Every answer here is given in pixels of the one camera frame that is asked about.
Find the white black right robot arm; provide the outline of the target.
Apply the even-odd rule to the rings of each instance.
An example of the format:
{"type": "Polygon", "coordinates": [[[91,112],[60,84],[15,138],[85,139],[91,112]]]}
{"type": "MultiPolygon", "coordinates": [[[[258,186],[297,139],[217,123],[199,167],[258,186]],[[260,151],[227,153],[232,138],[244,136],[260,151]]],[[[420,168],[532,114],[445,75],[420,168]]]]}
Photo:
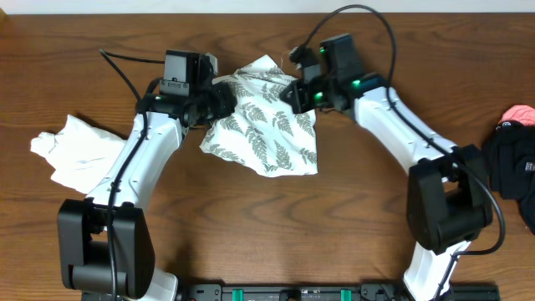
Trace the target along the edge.
{"type": "Polygon", "coordinates": [[[294,113],[345,113],[379,140],[408,175],[406,219],[416,245],[398,297],[497,300],[494,287],[451,284],[459,257],[492,223],[481,151],[474,145],[460,147],[422,122],[385,78],[365,70],[348,34],[325,39],[317,53],[300,45],[289,59],[302,76],[279,97],[294,113]]]}

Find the white fern print dress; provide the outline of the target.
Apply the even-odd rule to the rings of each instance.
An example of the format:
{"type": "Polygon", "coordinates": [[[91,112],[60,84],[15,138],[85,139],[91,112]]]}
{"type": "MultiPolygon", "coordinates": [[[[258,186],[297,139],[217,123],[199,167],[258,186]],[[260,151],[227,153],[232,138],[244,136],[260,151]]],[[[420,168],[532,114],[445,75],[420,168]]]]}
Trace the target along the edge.
{"type": "Polygon", "coordinates": [[[215,84],[230,86],[237,106],[230,116],[211,124],[200,149],[260,176],[317,174],[315,112],[295,115],[279,99],[293,80],[268,55],[214,79],[215,84]]]}

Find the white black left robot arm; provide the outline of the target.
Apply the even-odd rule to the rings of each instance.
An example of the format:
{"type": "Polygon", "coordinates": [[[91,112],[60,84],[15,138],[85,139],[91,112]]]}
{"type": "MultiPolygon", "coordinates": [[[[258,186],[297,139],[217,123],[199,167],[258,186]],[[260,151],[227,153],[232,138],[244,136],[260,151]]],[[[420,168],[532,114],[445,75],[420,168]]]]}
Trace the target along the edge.
{"type": "Polygon", "coordinates": [[[169,49],[163,75],[135,92],[130,136],[102,180],[58,212],[60,273],[84,300],[187,300],[181,280],[155,265],[145,219],[155,185],[188,131],[230,116],[237,98],[213,80],[217,58],[169,49]]]}

